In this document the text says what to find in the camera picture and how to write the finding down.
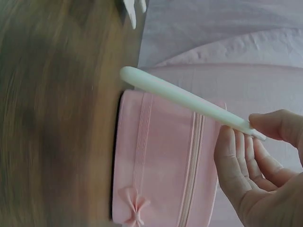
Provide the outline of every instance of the hand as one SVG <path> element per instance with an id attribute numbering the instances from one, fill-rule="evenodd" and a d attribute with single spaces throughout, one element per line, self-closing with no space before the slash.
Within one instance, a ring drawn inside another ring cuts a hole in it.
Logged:
<path id="1" fill-rule="evenodd" d="M 250 123 L 295 146 L 303 164 L 302 116 L 281 110 L 253 114 Z M 223 126 L 214 160 L 220 186 L 245 227 L 303 226 L 303 173 L 283 168 L 259 140 Z"/>

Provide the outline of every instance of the white plastic handle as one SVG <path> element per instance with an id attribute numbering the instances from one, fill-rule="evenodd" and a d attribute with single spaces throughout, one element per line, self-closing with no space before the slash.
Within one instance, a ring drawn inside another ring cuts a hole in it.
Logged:
<path id="1" fill-rule="evenodd" d="M 120 70 L 120 76 L 122 80 L 137 88 L 157 94 L 204 116 L 212 117 L 247 135 L 260 140 L 266 139 L 265 135 L 251 127 L 250 122 L 147 72 L 127 66 Z"/>

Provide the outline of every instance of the finger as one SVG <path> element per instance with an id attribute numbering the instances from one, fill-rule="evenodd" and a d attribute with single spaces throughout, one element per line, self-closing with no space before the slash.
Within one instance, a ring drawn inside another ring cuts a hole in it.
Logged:
<path id="1" fill-rule="evenodd" d="M 277 187 L 281 187 L 289 179 L 297 175 L 290 169 L 283 168 L 277 160 L 271 157 L 258 139 L 254 139 L 254 150 L 255 159 L 262 174 Z"/>
<path id="2" fill-rule="evenodd" d="M 240 131 L 234 131 L 236 140 L 236 157 L 240 166 L 242 175 L 249 179 L 249 173 L 245 161 L 245 140 L 244 134 Z"/>
<path id="3" fill-rule="evenodd" d="M 250 179 L 255 182 L 255 184 L 259 188 L 268 192 L 277 189 L 277 186 L 275 186 L 269 180 L 264 179 L 262 172 L 257 164 L 257 161 L 255 160 L 254 144 L 252 137 L 247 135 L 245 135 L 245 159 Z"/>
<path id="4" fill-rule="evenodd" d="M 222 126 L 214 151 L 220 186 L 233 207 L 239 210 L 241 199 L 252 189 L 243 176 L 236 157 L 235 133 Z"/>
<path id="5" fill-rule="evenodd" d="M 279 110 L 267 114 L 250 115 L 252 127 L 261 133 L 291 143 L 299 148 L 303 131 L 303 117 L 287 110 Z"/>

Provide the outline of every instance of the pink zipper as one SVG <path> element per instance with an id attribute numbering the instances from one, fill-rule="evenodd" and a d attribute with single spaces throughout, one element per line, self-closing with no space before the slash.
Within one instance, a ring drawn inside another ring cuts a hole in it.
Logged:
<path id="1" fill-rule="evenodd" d="M 186 227 L 187 219 L 192 203 L 193 192 L 195 188 L 195 179 L 197 167 L 199 163 L 200 143 L 202 142 L 202 133 L 204 128 L 204 117 L 200 114 L 194 113 L 193 119 L 193 136 L 191 138 L 191 146 L 189 153 L 189 162 L 187 170 L 187 182 L 185 186 L 185 193 L 183 196 L 183 205 L 181 207 L 178 227 Z"/>

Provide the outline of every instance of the bow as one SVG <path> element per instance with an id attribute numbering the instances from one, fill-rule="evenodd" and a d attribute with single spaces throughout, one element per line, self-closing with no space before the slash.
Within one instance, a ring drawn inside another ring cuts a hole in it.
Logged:
<path id="1" fill-rule="evenodd" d="M 125 187 L 119 191 L 120 197 L 132 210 L 131 217 L 124 222 L 129 227 L 142 227 L 141 210 L 150 205 L 150 201 L 140 195 L 134 187 Z"/>

